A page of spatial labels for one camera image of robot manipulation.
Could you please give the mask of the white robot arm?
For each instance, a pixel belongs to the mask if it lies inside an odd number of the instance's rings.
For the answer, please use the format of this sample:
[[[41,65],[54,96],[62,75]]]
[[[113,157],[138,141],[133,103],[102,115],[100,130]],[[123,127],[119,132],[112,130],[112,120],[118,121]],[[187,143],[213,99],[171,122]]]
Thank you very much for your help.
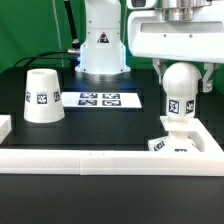
[[[79,72],[95,76],[125,70],[125,51],[151,58],[158,75],[166,60],[201,62],[206,73],[203,92],[224,64],[224,0],[126,0],[128,44],[120,40],[119,0],[84,0],[86,39],[80,49]]]

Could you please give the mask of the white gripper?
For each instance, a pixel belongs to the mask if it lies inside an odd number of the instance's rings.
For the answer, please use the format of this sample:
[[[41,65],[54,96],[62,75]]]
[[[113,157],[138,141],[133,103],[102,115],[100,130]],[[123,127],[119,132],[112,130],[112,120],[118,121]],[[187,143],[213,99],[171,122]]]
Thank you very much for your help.
[[[154,58],[159,83],[167,70],[164,59],[205,62],[199,90],[211,92],[224,64],[224,0],[126,1],[129,50]]]

